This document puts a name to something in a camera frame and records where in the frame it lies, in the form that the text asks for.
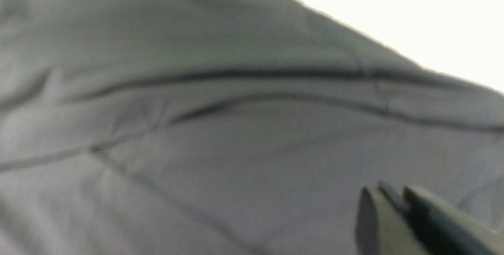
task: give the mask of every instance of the white wall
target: white wall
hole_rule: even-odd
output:
[[[504,91],[504,0],[302,0],[425,67]]]

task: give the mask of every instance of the gray fabric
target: gray fabric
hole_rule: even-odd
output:
[[[380,179],[504,226],[495,92],[294,0],[18,2],[0,36],[7,254],[353,254]]]

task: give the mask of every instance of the gray cloth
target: gray cloth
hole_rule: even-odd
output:
[[[6,254],[353,254],[380,179],[504,231],[498,93],[295,0],[8,1]]]

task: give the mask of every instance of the white background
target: white background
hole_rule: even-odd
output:
[[[504,91],[504,0],[302,0],[422,66]]]

